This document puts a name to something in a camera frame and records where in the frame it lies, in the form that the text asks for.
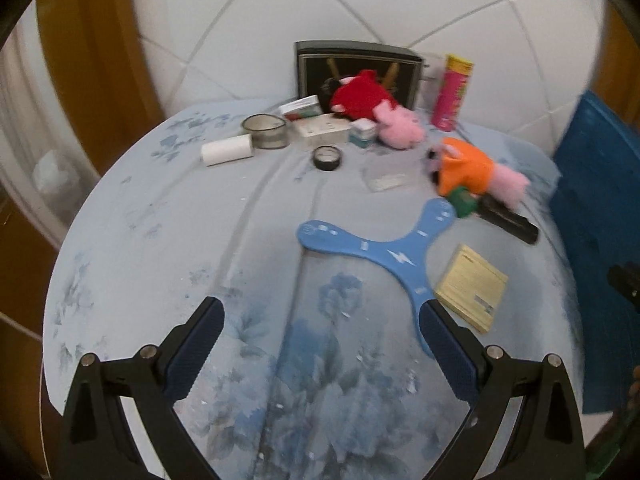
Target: orange plush toy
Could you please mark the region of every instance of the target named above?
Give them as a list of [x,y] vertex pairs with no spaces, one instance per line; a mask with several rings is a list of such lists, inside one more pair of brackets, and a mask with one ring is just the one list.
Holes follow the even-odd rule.
[[448,196],[459,186],[476,195],[491,194],[514,210],[524,198],[529,179],[496,164],[482,150],[463,140],[445,137],[432,150],[431,171],[438,172],[438,194]]

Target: wooden door frame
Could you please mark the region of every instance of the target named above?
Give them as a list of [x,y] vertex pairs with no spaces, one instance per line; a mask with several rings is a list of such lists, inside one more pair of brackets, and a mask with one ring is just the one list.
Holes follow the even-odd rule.
[[133,0],[36,0],[47,67],[86,154],[104,174],[164,120]]

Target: pink pig plush toy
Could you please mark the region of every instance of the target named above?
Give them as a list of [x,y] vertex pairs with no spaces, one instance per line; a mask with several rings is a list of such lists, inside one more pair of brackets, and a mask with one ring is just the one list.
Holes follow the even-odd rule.
[[384,100],[373,108],[373,115],[380,123],[378,137],[387,146],[406,150],[424,140],[424,129],[418,116],[401,105],[392,108],[389,101]]
[[476,195],[488,193],[516,210],[526,193],[529,179],[522,173],[492,161],[464,140],[445,137],[428,155],[429,173],[438,173],[438,194],[448,196],[459,186]]

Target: floral pattern tablecloth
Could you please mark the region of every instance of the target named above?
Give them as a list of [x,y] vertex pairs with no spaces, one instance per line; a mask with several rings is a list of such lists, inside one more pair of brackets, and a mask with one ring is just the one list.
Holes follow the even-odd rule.
[[[408,232],[436,193],[410,152],[341,146],[325,173],[292,144],[206,168],[202,143],[235,135],[268,100],[196,105],[135,144],[92,192],[58,257],[47,296],[44,367],[62,412],[76,365],[133,355],[184,322],[207,295],[226,324],[180,420],[225,480],[422,478],[455,434],[458,401],[415,337],[398,282],[367,261],[303,251],[296,228],[318,218],[363,238]],[[561,355],[581,399],[582,343],[574,282],[546,201],[558,179],[540,150],[462,124],[456,135],[532,180],[521,214],[540,225],[528,246],[478,218],[457,220],[426,255],[434,285],[460,243],[509,276],[492,330],[479,336],[512,356]],[[405,164],[401,187],[372,192],[367,173]],[[131,403],[145,463],[163,471]],[[497,465],[512,402],[482,471]]]

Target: green object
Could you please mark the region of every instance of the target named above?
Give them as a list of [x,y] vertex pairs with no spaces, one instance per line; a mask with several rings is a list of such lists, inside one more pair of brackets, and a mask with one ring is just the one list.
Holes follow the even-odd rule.
[[592,446],[587,448],[587,475],[586,480],[597,480],[609,468],[616,459],[626,438],[629,435],[631,426],[640,418],[640,408],[634,408],[620,415],[620,420],[616,427],[607,435],[603,442],[595,449]]
[[464,186],[458,186],[447,196],[447,200],[456,208],[458,218],[469,216],[478,209],[478,200],[476,200],[469,190]]

